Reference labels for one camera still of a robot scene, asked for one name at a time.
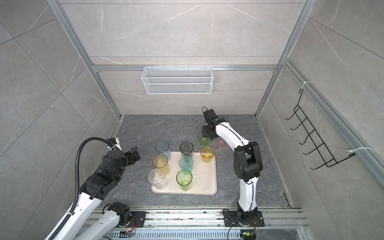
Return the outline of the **short amber glass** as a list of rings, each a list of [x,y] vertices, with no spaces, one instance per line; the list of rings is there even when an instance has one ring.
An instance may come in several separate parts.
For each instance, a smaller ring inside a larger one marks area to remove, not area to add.
[[[207,164],[210,163],[215,156],[214,149],[209,146],[202,147],[200,153],[202,156],[202,161]]]

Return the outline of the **tall grey glass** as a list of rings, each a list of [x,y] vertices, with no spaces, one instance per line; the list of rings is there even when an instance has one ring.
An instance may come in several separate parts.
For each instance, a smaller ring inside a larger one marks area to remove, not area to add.
[[[189,156],[193,157],[193,152],[194,152],[194,145],[191,142],[183,142],[180,144],[180,152],[182,156]]]

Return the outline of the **tall teal glass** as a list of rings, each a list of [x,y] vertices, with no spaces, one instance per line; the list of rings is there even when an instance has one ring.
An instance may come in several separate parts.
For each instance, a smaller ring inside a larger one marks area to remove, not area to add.
[[[193,163],[194,163],[193,159],[187,155],[181,157],[179,160],[179,166],[181,170],[187,170],[190,172],[192,172],[193,170]]]

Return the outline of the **beige tray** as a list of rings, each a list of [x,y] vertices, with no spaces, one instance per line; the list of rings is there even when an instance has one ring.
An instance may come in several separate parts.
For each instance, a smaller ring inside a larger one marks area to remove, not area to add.
[[[184,191],[177,183],[176,176],[181,170],[179,160],[182,157],[180,152],[171,152],[170,171],[165,176],[167,183],[162,190],[151,187],[152,192],[158,194],[178,194],[178,195],[214,195],[217,192],[217,172],[216,158],[213,157],[209,163],[203,162],[200,153],[193,153],[192,183],[187,191]]]

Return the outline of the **short clear glass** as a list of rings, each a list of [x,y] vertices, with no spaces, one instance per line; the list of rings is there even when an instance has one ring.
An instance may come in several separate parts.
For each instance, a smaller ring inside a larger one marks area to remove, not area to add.
[[[163,190],[167,186],[166,175],[161,169],[153,169],[148,175],[148,180],[158,190]]]

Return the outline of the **tall amber glass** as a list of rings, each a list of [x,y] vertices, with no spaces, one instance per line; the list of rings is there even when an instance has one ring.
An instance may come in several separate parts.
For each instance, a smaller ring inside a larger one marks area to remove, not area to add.
[[[168,175],[170,168],[169,168],[169,164],[168,164],[169,160],[167,156],[157,155],[154,157],[152,163],[156,169],[162,170],[165,175]]]

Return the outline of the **tall blue glass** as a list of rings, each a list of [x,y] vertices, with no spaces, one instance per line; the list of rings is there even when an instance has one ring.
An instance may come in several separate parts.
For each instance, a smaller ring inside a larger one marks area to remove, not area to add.
[[[171,159],[170,144],[166,141],[160,141],[156,144],[155,150],[159,155],[165,155],[168,160]]]

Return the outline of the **tall green glass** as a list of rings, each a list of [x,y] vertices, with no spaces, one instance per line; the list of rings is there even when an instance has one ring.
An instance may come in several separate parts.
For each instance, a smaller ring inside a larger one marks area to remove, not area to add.
[[[188,191],[193,180],[193,175],[188,170],[180,170],[176,175],[176,181],[183,191]]]

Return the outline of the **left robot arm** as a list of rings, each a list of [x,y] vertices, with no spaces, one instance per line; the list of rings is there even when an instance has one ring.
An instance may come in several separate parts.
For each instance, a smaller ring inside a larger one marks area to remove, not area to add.
[[[90,214],[122,179],[125,169],[141,159],[137,146],[128,152],[112,148],[103,156],[102,163],[79,189],[77,200],[46,237],[47,240],[74,240]],[[128,226],[134,219],[130,208],[120,202],[108,206],[103,216],[80,235],[80,240],[97,240],[116,226]]]

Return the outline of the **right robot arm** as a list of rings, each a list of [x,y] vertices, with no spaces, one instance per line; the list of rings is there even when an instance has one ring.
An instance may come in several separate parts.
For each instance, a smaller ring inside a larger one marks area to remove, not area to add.
[[[263,170],[260,146],[243,138],[224,118],[207,112],[204,117],[207,124],[202,127],[203,137],[212,140],[220,137],[234,152],[233,168],[240,180],[237,218],[243,224],[258,215],[257,183]]]

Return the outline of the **short green glass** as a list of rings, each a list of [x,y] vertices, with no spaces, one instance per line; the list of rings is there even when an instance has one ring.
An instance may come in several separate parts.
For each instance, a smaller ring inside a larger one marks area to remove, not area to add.
[[[206,147],[210,143],[210,138],[204,137],[202,132],[199,132],[198,141],[201,147]]]

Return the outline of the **short pink glass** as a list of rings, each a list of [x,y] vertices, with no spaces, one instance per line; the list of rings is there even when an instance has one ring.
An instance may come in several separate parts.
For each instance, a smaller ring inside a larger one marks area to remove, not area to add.
[[[228,144],[221,138],[216,138],[216,145],[219,149],[226,149]]]

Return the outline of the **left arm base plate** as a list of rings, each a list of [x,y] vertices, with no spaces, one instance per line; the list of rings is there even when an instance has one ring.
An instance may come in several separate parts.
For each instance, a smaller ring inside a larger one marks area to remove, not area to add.
[[[135,228],[143,228],[146,220],[147,212],[134,211],[134,212],[130,212],[130,214],[131,214],[131,220],[128,225],[128,228],[132,228],[133,222],[135,222]]]

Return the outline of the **aluminium rail frame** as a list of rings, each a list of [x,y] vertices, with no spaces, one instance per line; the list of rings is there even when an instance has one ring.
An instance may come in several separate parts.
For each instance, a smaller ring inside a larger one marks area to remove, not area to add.
[[[95,224],[106,212],[95,210],[80,228],[74,240]],[[134,209],[147,212],[143,228],[116,226],[107,232],[101,240],[132,239],[255,239],[256,233],[263,229],[297,230],[305,237],[308,223],[302,212],[297,209],[263,209],[264,227],[226,227],[221,209]]]

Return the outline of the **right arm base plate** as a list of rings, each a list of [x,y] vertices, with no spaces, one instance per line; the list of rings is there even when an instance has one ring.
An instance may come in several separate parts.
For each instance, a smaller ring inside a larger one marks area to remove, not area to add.
[[[224,223],[226,227],[264,227],[264,217],[262,212],[255,209],[249,213],[243,213],[241,210],[229,211],[224,209],[222,211]]]

